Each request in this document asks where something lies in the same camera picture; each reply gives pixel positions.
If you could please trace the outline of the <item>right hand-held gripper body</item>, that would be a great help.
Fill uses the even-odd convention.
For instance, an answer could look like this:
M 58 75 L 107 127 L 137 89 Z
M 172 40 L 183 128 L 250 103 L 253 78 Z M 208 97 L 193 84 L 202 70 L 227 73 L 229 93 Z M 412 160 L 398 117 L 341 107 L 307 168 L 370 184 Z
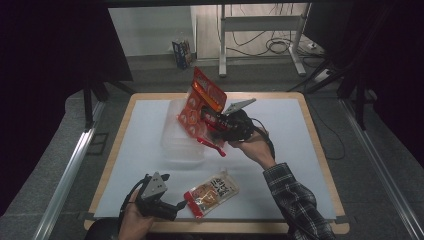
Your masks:
M 252 98 L 231 103 L 223 113 L 216 115 L 213 129 L 226 132 L 223 141 L 245 141 L 251 137 L 254 124 L 243 108 L 255 101 L 256 99 Z

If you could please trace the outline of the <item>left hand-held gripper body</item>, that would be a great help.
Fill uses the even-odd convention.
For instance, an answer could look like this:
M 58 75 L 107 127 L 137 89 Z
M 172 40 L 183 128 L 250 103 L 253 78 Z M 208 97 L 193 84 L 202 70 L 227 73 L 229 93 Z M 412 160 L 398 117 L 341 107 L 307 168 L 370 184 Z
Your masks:
M 138 191 L 135 204 L 143 216 L 174 221 L 178 210 L 176 206 L 161 200 L 167 191 L 167 186 L 160 175 L 159 172 L 155 172 L 152 176 L 145 175 L 141 180 L 142 186 Z

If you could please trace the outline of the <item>red snack packet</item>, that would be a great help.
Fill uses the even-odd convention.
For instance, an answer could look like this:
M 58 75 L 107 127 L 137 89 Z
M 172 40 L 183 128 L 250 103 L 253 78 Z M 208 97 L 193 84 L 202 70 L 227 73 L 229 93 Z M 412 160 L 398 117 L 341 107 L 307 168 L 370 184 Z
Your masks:
M 221 114 L 226 105 L 227 95 L 212 82 L 198 67 L 194 68 L 191 88 L 188 91 L 186 103 L 178 116 L 178 122 L 185 132 L 197 142 L 215 149 L 220 156 L 225 157 L 224 141 L 214 140 L 209 134 L 216 123 L 216 116 L 207 114 L 201 116 L 201 108 L 206 105 Z

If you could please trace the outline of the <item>bread packet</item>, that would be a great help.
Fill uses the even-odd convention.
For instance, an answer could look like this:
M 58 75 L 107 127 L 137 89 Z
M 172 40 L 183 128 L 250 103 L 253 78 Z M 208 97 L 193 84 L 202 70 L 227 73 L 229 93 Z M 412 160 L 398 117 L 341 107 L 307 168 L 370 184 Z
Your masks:
M 221 171 L 185 192 L 183 197 L 194 217 L 201 219 L 238 193 L 236 181 L 227 171 Z

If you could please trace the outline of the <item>translucent white plastic basket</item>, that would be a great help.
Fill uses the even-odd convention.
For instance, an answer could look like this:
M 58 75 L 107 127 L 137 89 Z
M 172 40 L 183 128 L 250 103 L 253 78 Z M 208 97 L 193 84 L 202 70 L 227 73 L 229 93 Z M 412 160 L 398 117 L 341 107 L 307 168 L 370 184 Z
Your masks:
M 168 161 L 202 162 L 205 160 L 205 146 L 191 138 L 178 122 L 184 104 L 184 99 L 175 99 L 168 105 L 161 136 L 163 154 Z

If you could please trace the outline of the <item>person's right hand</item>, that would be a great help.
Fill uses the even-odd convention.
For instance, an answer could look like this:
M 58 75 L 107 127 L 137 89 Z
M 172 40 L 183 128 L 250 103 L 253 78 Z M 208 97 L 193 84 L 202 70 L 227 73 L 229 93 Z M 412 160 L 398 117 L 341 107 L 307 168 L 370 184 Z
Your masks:
M 264 137 L 254 132 L 246 141 L 232 141 L 229 145 L 233 148 L 240 149 L 249 159 L 258 163 L 264 170 L 276 165 L 275 159 L 272 157 L 271 149 L 266 143 Z

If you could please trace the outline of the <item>person's left hand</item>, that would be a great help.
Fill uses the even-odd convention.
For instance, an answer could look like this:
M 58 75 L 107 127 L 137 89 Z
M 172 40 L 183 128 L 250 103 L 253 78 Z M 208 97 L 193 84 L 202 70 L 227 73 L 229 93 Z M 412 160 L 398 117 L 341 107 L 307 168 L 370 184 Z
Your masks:
M 134 191 L 124 210 L 118 240 L 142 240 L 154 223 L 151 216 L 143 216 L 134 201 L 138 191 Z

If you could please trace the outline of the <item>blue carton box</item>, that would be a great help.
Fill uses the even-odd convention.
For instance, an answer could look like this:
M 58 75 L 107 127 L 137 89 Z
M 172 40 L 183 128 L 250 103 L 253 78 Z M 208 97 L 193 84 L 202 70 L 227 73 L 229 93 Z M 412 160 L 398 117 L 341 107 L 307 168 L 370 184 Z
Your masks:
M 192 54 L 189 42 L 183 40 L 172 43 L 176 65 L 180 69 L 187 69 L 192 62 Z

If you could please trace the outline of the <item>white power strip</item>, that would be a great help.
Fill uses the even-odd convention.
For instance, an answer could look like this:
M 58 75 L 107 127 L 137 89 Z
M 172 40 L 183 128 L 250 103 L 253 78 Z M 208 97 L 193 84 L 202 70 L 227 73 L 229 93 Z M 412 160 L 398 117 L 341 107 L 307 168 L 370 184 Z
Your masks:
M 324 69 L 314 78 L 314 81 L 315 82 L 321 82 L 324 79 L 326 79 L 327 77 L 329 77 L 331 74 L 332 74 L 332 72 L 329 69 Z

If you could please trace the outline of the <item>white metal stand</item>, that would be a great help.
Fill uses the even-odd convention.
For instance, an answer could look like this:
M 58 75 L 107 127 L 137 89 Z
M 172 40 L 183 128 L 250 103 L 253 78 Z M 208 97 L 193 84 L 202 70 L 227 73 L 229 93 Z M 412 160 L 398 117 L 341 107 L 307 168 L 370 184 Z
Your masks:
M 306 70 L 298 55 L 300 39 L 303 34 L 311 4 L 305 3 L 300 15 L 267 15 L 267 16 L 226 16 L 226 6 L 220 5 L 220 35 L 219 76 L 227 75 L 226 33 L 253 31 L 283 31 L 294 32 L 294 39 L 288 45 L 289 55 L 299 76 L 305 76 Z

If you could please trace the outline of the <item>black stand legs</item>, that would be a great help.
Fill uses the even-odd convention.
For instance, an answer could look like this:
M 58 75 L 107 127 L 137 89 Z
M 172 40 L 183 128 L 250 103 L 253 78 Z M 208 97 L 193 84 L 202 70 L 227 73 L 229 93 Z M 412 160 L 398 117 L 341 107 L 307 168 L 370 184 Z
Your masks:
M 133 95 L 136 91 L 119 81 L 108 81 L 108 84 Z M 105 102 L 109 98 L 109 92 L 106 88 L 106 82 L 96 80 L 85 80 L 83 88 L 85 131 L 88 132 L 94 125 L 94 114 L 92 106 L 92 96 L 100 102 Z
M 327 66 L 331 64 L 330 60 L 324 60 L 318 65 L 318 67 L 301 83 L 295 85 L 289 89 L 289 92 L 302 88 L 303 94 L 312 94 L 322 89 L 323 87 L 335 82 L 338 79 L 342 79 L 340 86 L 337 89 L 337 97 L 339 99 L 348 99 L 353 92 L 356 93 L 354 103 L 354 119 L 362 130 L 365 130 L 364 123 L 364 106 L 366 103 L 365 97 L 365 81 L 360 76 L 360 64 L 357 60 L 352 60 L 345 67 L 336 70 L 333 74 L 324 78 L 319 83 L 308 87 L 308 84 Z

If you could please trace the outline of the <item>black curtain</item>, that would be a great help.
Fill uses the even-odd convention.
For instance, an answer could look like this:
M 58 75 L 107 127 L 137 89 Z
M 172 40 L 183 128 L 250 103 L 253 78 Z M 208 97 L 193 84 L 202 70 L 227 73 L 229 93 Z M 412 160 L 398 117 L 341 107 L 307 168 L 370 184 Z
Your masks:
M 378 15 L 389 13 L 358 70 L 376 113 L 424 167 L 424 0 L 325 0 L 310 7 L 304 35 L 341 69 L 357 58 Z
M 108 8 L 86 0 L 0 0 L 0 216 L 84 86 L 129 80 Z

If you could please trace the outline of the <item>aluminium rail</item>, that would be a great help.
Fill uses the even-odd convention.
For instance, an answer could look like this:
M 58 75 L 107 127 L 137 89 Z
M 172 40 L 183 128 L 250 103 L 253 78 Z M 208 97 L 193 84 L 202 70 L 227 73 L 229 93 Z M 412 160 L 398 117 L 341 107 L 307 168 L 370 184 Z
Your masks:
M 347 100 L 340 100 L 339 103 L 343 108 L 345 115 L 347 116 L 350 125 L 352 126 L 358 138 L 358 141 L 366 152 L 367 157 L 370 160 L 375 173 L 380 179 L 391 203 L 393 204 L 405 229 L 410 235 L 411 240 L 424 240 L 424 229 L 422 228 L 417 215 L 391 176 L 382 157 L 371 141 L 367 131 L 363 130 L 357 123 L 354 116 L 353 107 Z
M 69 195 L 71 187 L 75 181 L 82 161 L 89 148 L 90 142 L 93 139 L 104 107 L 105 104 L 103 102 L 97 102 L 94 109 L 92 110 L 91 114 L 93 117 L 93 123 L 81 134 L 64 170 L 64 173 L 62 174 L 62 177 L 50 199 L 46 211 L 44 212 L 39 225 L 36 228 L 32 240 L 49 240 L 60 212 Z

